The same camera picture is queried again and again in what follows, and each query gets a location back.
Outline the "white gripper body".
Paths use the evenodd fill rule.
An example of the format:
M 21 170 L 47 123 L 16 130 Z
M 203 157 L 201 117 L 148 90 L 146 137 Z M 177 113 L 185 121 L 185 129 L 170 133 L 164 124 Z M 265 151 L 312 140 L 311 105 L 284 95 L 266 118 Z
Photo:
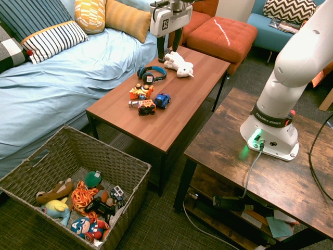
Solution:
M 155 37 L 162 37 L 189 24 L 193 7 L 191 4 L 151 4 L 150 33 Z

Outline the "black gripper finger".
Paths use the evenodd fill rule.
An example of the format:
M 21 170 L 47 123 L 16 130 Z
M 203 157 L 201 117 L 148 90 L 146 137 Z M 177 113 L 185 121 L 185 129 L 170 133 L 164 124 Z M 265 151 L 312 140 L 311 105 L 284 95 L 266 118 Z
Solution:
M 177 51 L 177 48 L 178 48 L 179 43 L 181 41 L 182 33 L 183 33 L 183 28 L 179 28 L 179 29 L 177 29 L 173 32 L 174 40 L 173 40 L 173 43 L 172 43 L 172 51 L 174 51 L 174 52 Z
M 164 41 L 165 41 L 165 35 L 157 38 L 158 61 L 161 63 L 165 62 Z

